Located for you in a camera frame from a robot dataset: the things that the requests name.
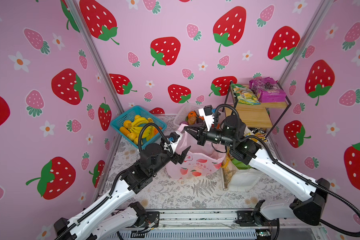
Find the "pink plastic grocery bag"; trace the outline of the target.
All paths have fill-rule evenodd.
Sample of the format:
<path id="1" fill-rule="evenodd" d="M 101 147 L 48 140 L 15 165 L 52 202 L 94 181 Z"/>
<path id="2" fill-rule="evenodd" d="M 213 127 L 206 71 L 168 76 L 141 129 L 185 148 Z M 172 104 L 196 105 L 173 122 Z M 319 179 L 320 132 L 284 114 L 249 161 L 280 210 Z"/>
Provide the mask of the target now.
<path id="1" fill-rule="evenodd" d="M 210 142 L 206 142 L 204 146 L 198 145 L 197 140 L 184 131 L 185 126 L 182 124 L 177 129 L 183 134 L 183 137 L 177 146 L 176 153 L 181 154 L 186 148 L 190 149 L 181 165 L 172 162 L 166 165 L 169 177 L 180 180 L 206 177 L 215 173 L 221 168 L 222 162 L 226 158 L 225 147 Z"/>

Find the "green chips bag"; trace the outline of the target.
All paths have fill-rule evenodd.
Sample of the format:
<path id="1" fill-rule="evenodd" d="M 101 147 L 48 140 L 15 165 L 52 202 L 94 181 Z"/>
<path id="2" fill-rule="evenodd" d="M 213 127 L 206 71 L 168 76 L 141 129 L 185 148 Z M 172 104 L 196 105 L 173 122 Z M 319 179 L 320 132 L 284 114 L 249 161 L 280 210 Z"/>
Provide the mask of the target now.
<path id="1" fill-rule="evenodd" d="M 236 159 L 232 159 L 231 162 L 238 170 L 248 170 L 251 168 L 251 166 L 246 165 Z"/>

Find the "white paper grocery bag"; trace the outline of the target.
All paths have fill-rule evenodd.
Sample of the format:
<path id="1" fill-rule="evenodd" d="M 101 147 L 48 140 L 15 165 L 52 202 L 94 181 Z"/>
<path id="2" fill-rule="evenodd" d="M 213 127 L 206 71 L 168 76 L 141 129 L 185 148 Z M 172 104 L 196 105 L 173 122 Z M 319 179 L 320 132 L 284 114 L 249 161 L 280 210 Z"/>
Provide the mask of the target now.
<path id="1" fill-rule="evenodd" d="M 263 173 L 254 168 L 238 170 L 231 162 L 234 157 L 230 149 L 222 162 L 223 190 L 231 192 L 249 192 L 263 177 Z"/>

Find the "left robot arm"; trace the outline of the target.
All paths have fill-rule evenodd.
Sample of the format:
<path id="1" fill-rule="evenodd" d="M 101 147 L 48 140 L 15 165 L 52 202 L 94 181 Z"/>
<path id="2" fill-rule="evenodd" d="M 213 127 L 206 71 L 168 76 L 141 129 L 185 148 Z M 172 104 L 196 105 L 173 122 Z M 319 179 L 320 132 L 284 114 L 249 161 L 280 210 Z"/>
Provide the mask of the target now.
<path id="1" fill-rule="evenodd" d="M 116 176 L 107 193 L 76 216 L 70 219 L 60 218 L 55 222 L 56 238 L 100 240 L 123 228 L 146 225 L 147 212 L 138 202 L 130 204 L 116 215 L 112 213 L 149 185 L 166 164 L 184 162 L 189 148 L 184 149 L 181 154 L 177 154 L 175 149 L 175 144 L 172 144 L 168 151 L 159 144 L 149 144 L 140 151 L 139 160 Z"/>

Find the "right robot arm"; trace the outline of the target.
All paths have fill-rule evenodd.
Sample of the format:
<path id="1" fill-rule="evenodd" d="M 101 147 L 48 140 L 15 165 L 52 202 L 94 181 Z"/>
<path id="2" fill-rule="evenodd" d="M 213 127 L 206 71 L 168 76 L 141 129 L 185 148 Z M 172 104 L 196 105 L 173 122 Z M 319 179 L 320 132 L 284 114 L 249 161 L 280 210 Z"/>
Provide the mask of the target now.
<path id="1" fill-rule="evenodd" d="M 262 203 L 260 214 L 268 219 L 297 218 L 311 226 L 325 225 L 343 235 L 360 238 L 360 231 L 350 232 L 336 227 L 322 219 L 328 197 L 344 203 L 360 219 L 360 210 L 345 198 L 330 190 L 325 179 L 313 179 L 277 160 L 263 140 L 255 135 L 244 136 L 244 123 L 236 116 L 225 119 L 221 129 L 209 127 L 205 123 L 184 126 L 184 131 L 197 140 L 198 145 L 206 142 L 229 148 L 236 160 L 259 170 L 283 185 L 294 195 L 291 203 Z"/>

